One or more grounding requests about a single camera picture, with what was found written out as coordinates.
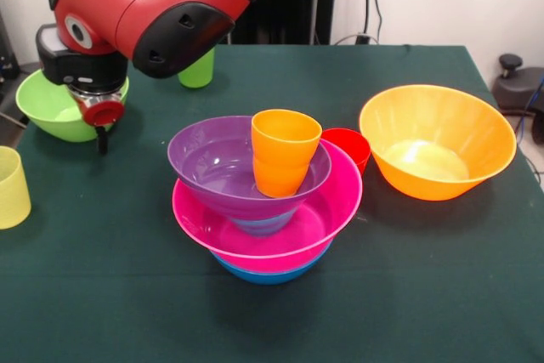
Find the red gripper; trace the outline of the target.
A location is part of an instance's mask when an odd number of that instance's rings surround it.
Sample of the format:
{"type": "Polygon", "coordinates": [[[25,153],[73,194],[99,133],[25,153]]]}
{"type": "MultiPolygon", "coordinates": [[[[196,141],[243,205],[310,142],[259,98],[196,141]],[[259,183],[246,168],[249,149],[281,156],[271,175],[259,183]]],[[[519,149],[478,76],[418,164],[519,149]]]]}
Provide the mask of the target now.
{"type": "Polygon", "coordinates": [[[82,119],[90,126],[96,127],[97,149],[100,155],[108,153],[108,133],[105,126],[114,124],[124,114],[122,93],[110,94],[76,93],[76,104],[82,119]]]}

